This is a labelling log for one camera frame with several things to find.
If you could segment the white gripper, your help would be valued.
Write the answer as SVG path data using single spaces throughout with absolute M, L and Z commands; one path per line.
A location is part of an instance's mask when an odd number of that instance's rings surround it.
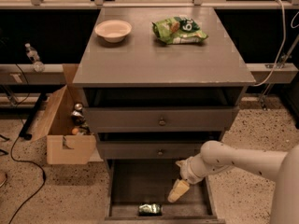
M 176 166 L 180 168 L 180 176 L 183 179 L 177 179 L 173 188 L 171 189 L 167 200 L 170 203 L 176 202 L 182 195 L 184 195 L 190 188 L 190 185 L 195 185 L 203 180 L 203 177 L 197 175 L 192 170 L 192 157 L 186 160 L 176 161 Z

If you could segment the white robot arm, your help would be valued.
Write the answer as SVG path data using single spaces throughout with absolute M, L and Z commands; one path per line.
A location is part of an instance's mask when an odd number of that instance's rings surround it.
M 177 161 L 177 179 L 167 200 L 176 202 L 206 176 L 239 168 L 276 183 L 270 224 L 299 224 L 299 146 L 290 151 L 229 147 L 219 141 L 205 142 L 198 154 Z

